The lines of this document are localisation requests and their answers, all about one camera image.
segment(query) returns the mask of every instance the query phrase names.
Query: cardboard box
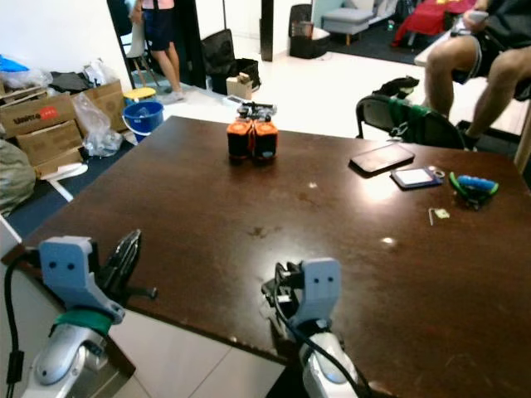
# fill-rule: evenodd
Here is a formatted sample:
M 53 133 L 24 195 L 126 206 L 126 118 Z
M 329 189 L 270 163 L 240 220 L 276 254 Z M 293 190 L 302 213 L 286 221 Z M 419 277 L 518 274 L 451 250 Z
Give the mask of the cardboard box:
M 237 77 L 227 77 L 227 95 L 250 100 L 252 97 L 252 80 L 245 73 Z
M 34 169 L 37 178 L 41 178 L 42 176 L 56 172 L 59 169 L 59 166 L 78 162 L 83 162 L 80 152 L 77 149 L 71 149 L 68 152 L 62 153 L 57 158 L 36 165 Z
M 119 80 L 108 85 L 101 85 L 95 89 L 83 91 L 89 97 L 94 105 L 100 108 L 104 114 L 109 116 L 110 127 L 115 131 L 126 130 L 124 121 L 122 120 L 122 112 L 125 108 L 124 93 L 122 93 L 122 85 Z M 87 135 L 85 128 L 79 123 L 80 130 L 83 136 Z
M 18 135 L 17 141 L 32 166 L 57 158 L 64 152 L 79 148 L 83 144 L 80 130 L 74 120 L 48 129 Z
M 76 116 L 68 94 L 24 102 L 0 109 L 0 124 L 7 138 L 73 120 Z

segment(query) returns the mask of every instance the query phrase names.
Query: black cable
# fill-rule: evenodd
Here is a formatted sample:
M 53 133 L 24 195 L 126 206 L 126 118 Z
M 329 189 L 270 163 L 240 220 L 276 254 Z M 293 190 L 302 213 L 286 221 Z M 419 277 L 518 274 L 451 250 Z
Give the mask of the black cable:
M 22 379 L 22 364 L 24 352 L 18 348 L 18 329 L 15 320 L 15 311 L 12 301 L 12 277 L 15 268 L 22 260 L 23 255 L 15 259 L 6 270 L 3 280 L 3 294 L 6 302 L 7 322 L 11 333 L 11 353 L 9 354 L 9 365 L 7 367 L 7 391 L 6 398 L 12 398 L 15 391 L 15 383 Z
M 336 358 L 334 358 L 332 355 L 327 353 L 319 344 L 317 344 L 316 342 L 312 341 L 310 338 L 305 336 L 298 328 L 296 328 L 296 327 L 294 327 L 293 325 L 290 324 L 290 322 L 285 317 L 285 315 L 282 312 L 282 309 L 280 308 L 280 305 L 279 305 L 279 298 L 278 298 L 279 287 L 280 287 L 280 283 L 277 282 L 276 285 L 275 285 L 275 288 L 273 290 L 273 300 L 275 301 L 275 310 L 278 313 L 282 323 L 294 334 L 295 337 L 297 337 L 299 340 L 302 340 L 306 345 L 308 345 L 314 351 L 318 352 L 323 357 L 325 357 L 330 362 L 332 362 L 332 364 L 339 369 L 339 371 L 343 374 L 343 376 L 345 376 L 345 378 L 347 379 L 348 383 L 350 384 L 350 386 L 354 390 L 354 393 L 358 397 L 363 397 L 364 395 L 362 395 L 361 391 L 358 388 L 358 385 L 356 385 L 356 381 L 354 381 L 354 379 L 350 376 L 350 373 L 348 373 L 347 369 L 345 369 L 345 367 L 341 364 L 341 362 L 339 362 Z M 370 398 L 372 396 L 373 392 L 372 392 L 371 387 L 369 386 L 369 384 L 367 382 L 367 379 L 365 378 L 365 376 L 362 374 L 362 372 L 360 372 L 359 369 L 355 365 L 354 365 L 354 369 L 358 373 L 358 376 L 359 376 L 359 378 L 361 379 L 361 381 L 363 383 L 363 387 L 366 389 L 366 392 L 367 392 L 366 397 Z

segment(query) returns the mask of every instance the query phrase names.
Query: person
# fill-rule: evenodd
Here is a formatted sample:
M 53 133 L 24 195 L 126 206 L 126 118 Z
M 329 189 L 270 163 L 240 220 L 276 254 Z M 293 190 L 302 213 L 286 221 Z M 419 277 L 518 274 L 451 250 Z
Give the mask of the person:
M 135 0 L 130 13 L 133 23 L 142 23 L 144 17 L 146 38 L 151 41 L 151 54 L 172 86 L 172 92 L 160 98 L 164 104 L 184 100 L 179 57 L 173 43 L 173 7 L 173 0 Z
M 489 16 L 475 23 L 470 16 L 474 10 Z M 451 38 L 428 56 L 425 105 L 447 117 L 454 100 L 452 81 L 464 84 L 476 76 L 487 77 L 463 137 L 472 149 L 513 97 L 531 96 L 531 1 L 477 0 L 463 23 L 470 35 Z

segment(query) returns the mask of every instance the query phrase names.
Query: red object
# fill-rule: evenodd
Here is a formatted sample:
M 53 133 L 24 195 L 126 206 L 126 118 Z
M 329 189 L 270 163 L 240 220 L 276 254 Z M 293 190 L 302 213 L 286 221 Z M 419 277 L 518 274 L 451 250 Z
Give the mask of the red object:
M 426 0 L 415 8 L 413 14 L 407 17 L 406 21 L 398 28 L 392 46 L 399 46 L 407 32 L 417 32 L 429 36 L 444 32 L 445 12 L 462 14 L 475 4 L 475 0 L 446 0 L 441 4 L 438 4 L 437 1 L 441 0 Z
M 59 116 L 59 112 L 57 112 L 57 108 L 55 106 L 45 106 L 44 108 L 41 108 L 39 115 L 41 116 L 42 120 L 54 119 Z

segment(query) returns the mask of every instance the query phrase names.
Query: white tile floor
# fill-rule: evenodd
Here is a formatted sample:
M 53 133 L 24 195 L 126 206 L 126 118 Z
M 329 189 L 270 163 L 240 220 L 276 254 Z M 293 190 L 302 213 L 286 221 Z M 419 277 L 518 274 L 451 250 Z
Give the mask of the white tile floor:
M 256 41 L 235 37 L 236 57 L 259 60 Z M 280 130 L 354 137 L 358 132 L 355 105 L 383 83 L 405 75 L 423 81 L 418 66 L 329 53 L 316 60 L 278 57 L 260 63 L 263 86 L 253 94 L 257 102 L 273 103 L 273 121 Z M 485 87 L 483 80 L 455 85 L 451 121 L 470 120 L 474 104 Z M 206 90 L 187 88 L 185 102 L 166 107 L 171 115 L 230 123 L 234 108 Z M 420 104 L 420 85 L 409 99 Z M 520 132 L 524 105 L 513 102 L 498 119 L 497 129 Z M 387 135 L 367 128 L 366 138 Z M 275 382 L 282 366 L 208 340 L 153 319 L 128 312 L 124 323 L 111 335 L 137 366 L 135 377 L 117 395 L 122 397 L 262 397 Z

